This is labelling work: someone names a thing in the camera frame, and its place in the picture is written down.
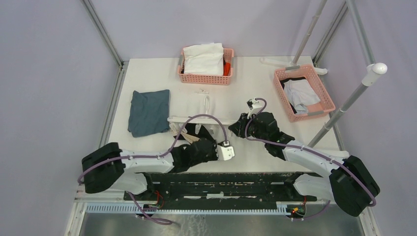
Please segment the pink basket with underwear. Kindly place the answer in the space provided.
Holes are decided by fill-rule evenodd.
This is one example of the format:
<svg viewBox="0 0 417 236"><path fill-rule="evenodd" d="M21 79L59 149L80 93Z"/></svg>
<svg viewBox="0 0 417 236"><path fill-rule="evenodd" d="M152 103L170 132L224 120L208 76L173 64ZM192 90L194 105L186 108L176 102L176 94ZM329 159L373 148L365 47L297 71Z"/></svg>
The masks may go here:
<svg viewBox="0 0 417 236"><path fill-rule="evenodd" d="M330 95L310 64L275 70L273 83L290 122L323 117L335 110Z"/></svg>

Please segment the black underwear beige waistband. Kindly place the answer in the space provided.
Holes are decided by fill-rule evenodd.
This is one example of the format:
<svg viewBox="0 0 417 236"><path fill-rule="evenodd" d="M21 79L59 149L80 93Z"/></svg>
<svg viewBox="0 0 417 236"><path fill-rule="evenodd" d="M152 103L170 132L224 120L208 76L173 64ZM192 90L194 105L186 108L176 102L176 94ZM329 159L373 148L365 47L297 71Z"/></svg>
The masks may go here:
<svg viewBox="0 0 417 236"><path fill-rule="evenodd" d="M187 141L189 144L192 144L193 142L197 142L201 139L207 139L211 143L216 144L216 140L204 126L200 126L200 129L197 133L196 126L197 124L194 123L186 124L185 128L181 131L178 140ZM181 124L170 123L169 127L170 131L172 131L172 133L174 134L174 138L176 138L179 129L181 128Z"/></svg>

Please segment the pink basket with white cloth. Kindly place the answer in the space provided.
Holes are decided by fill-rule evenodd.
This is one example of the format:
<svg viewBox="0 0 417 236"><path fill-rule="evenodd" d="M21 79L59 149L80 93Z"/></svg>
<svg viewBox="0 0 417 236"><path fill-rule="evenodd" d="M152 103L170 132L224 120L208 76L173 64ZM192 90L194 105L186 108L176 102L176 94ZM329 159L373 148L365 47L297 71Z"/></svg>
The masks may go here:
<svg viewBox="0 0 417 236"><path fill-rule="evenodd" d="M229 73L227 76L214 76L214 75L198 75L198 74L184 74L184 53L183 50L180 53L178 62L177 74L182 83L187 84L208 84L208 85L223 85L227 86L231 83L234 77L234 59L235 52L232 48L224 48L223 59L226 63L230 64Z"/></svg>

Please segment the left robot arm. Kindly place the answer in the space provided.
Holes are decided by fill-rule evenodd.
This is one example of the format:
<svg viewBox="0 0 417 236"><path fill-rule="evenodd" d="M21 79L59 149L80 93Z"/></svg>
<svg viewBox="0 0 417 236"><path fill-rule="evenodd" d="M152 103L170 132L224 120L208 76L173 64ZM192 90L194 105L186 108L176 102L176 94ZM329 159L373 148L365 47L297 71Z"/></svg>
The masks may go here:
<svg viewBox="0 0 417 236"><path fill-rule="evenodd" d="M149 200L155 192L151 174L183 173L198 164L217 161L216 148L213 141L205 138L174 147L167 154L132 152L112 142L82 159L83 172L78 182L88 194L116 189Z"/></svg>

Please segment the white clip hanger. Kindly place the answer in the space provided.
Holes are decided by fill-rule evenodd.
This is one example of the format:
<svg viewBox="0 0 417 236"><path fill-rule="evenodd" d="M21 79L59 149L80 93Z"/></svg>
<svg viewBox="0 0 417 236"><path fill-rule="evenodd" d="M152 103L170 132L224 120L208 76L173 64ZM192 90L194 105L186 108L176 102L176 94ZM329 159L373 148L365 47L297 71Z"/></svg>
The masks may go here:
<svg viewBox="0 0 417 236"><path fill-rule="evenodd" d="M204 95L203 100L201 102L203 114L196 114L193 116L169 116L167 118L168 123L170 124L170 128L172 130L179 128L186 123L196 124L195 132L199 133L200 129L203 125L209 126L209 131L214 131L215 126L221 126L226 128L227 126L232 125L235 120L229 118L216 118L211 113L211 100L209 95Z"/></svg>

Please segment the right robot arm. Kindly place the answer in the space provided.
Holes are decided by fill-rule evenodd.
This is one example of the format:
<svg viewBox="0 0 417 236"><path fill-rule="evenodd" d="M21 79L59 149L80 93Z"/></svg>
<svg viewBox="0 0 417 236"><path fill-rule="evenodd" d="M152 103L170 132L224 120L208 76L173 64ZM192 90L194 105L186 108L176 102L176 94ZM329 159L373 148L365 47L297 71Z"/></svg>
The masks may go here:
<svg viewBox="0 0 417 236"><path fill-rule="evenodd" d="M228 129L240 138L264 143L268 153L296 163L316 173L301 174L285 185L284 195L291 201L302 195L334 201L351 216L359 216L367 207L376 205L380 188L371 173L356 156L334 156L305 147L294 137L282 132L272 113L261 112L251 118L242 113Z"/></svg>

